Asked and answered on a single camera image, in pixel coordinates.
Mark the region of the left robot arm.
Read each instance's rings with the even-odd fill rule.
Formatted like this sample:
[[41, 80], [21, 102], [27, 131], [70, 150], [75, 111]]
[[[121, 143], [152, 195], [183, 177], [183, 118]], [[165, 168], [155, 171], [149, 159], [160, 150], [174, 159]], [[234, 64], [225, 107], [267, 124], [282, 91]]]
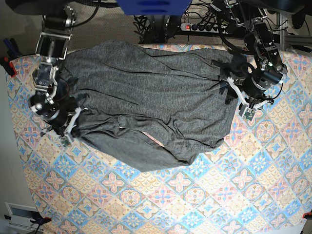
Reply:
[[[238, 70], [227, 71], [224, 79], [231, 94], [227, 100], [239, 98], [239, 115], [252, 120], [257, 110], [265, 104], [273, 104], [275, 98], [265, 95], [265, 91], [275, 85], [282, 85], [287, 75], [273, 34], [267, 28], [267, 14], [264, 9], [242, 0], [214, 0], [210, 9], [216, 14], [217, 27], [221, 40], [233, 52], [253, 56], [256, 65], [243, 62]], [[226, 40], [225, 33], [234, 29], [245, 32], [246, 50], [239, 49]]]

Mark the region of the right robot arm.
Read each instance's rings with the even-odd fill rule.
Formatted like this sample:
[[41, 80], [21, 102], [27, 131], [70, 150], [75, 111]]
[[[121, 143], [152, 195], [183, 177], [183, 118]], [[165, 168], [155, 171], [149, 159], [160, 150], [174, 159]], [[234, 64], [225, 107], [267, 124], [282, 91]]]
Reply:
[[76, 13], [69, 5], [53, 15], [44, 15], [42, 32], [36, 47], [40, 58], [32, 78], [35, 94], [29, 98], [30, 110], [49, 127], [41, 135], [57, 137], [64, 147], [72, 145], [77, 135], [77, 119], [82, 112], [75, 98], [70, 97], [70, 87], [59, 73], [60, 62], [65, 60], [75, 25]]

